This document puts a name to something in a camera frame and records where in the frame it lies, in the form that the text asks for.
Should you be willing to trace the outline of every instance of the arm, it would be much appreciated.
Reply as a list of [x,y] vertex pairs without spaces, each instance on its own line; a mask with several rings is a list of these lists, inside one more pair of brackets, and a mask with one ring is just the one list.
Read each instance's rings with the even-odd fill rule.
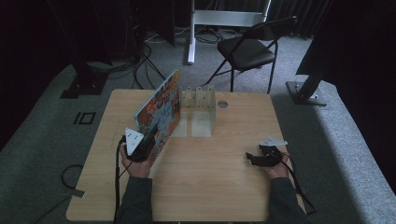
[[[283,155],[283,162],[286,163],[288,159],[288,156]],[[297,202],[296,191],[289,180],[288,168],[280,162],[274,167],[263,169],[271,179],[269,217],[266,223],[309,223],[308,217]]]
[[151,223],[152,179],[130,176],[122,204],[117,212],[119,223]]
[[121,146],[120,154],[130,177],[117,211],[118,223],[151,223],[152,179],[149,178],[149,171],[153,160],[149,157],[146,161],[131,163],[125,155],[124,146]]

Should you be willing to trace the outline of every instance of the gray carpet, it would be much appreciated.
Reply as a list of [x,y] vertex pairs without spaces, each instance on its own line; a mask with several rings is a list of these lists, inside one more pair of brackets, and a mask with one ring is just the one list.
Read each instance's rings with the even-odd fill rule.
[[[223,34],[233,36],[230,32]],[[270,94],[299,181],[318,209],[310,220],[312,223],[396,223],[395,195],[336,88],[320,83],[319,90],[328,103],[326,107],[295,105],[288,93],[286,81],[306,79],[295,73],[310,42],[299,37],[280,40]],[[178,37],[174,47],[166,42],[148,44],[152,48],[149,58],[164,75],[179,69],[182,87],[205,83],[222,61],[216,45],[197,42],[195,64],[187,65],[188,39],[184,37]],[[265,93],[269,71],[267,65],[237,74],[234,91]],[[64,195],[67,188],[61,182],[61,173],[69,165],[84,164],[110,93],[115,89],[131,89],[134,81],[130,71],[113,73],[101,95],[60,99],[75,75],[72,66],[68,66],[52,80],[1,151],[0,223],[69,223],[65,212],[70,199]],[[162,82],[150,66],[148,76],[154,86]],[[139,68],[138,80],[145,89],[151,88],[145,66]],[[229,83],[229,75],[212,81],[217,91],[228,91]],[[92,124],[75,124],[78,113],[93,112]],[[69,170],[67,183],[75,185],[78,175],[78,168]]]

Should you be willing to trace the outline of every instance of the person's right hand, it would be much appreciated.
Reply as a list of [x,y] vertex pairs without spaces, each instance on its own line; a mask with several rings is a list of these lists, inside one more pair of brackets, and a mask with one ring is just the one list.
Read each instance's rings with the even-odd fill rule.
[[[286,164],[289,159],[289,154],[288,153],[284,153],[284,154],[286,155],[282,154],[282,161],[285,162]],[[279,177],[289,177],[289,169],[282,162],[279,162],[274,167],[263,167],[262,169],[270,176],[270,179],[279,178]]]
[[127,168],[128,174],[134,177],[148,178],[149,171],[154,160],[151,158],[154,150],[151,151],[148,159],[142,162],[132,162],[128,160],[125,154],[125,144],[120,146],[120,154],[122,156],[122,165]]

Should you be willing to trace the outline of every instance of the tripod base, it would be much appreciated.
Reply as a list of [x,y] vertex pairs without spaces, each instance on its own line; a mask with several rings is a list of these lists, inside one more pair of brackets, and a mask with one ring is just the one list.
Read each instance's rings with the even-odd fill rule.
[[77,75],[70,85],[68,90],[64,90],[61,95],[61,99],[77,99],[82,95],[100,95],[102,94],[103,88],[106,84],[109,73],[94,72],[95,78],[90,85],[80,85],[79,76]]
[[326,106],[327,103],[324,101],[319,89],[315,91],[314,94],[308,99],[300,97],[299,90],[303,86],[303,82],[294,82],[294,81],[288,81],[286,82],[286,86],[289,89],[289,93],[294,101],[295,104],[297,105],[320,105],[320,106]]

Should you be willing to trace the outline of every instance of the open book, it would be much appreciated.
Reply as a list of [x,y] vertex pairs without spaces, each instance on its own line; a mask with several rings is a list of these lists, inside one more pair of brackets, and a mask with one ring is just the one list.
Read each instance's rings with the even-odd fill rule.
[[153,151],[152,160],[160,154],[180,120],[177,83],[178,71],[175,70],[134,115],[137,131],[144,135],[139,153],[148,157]]

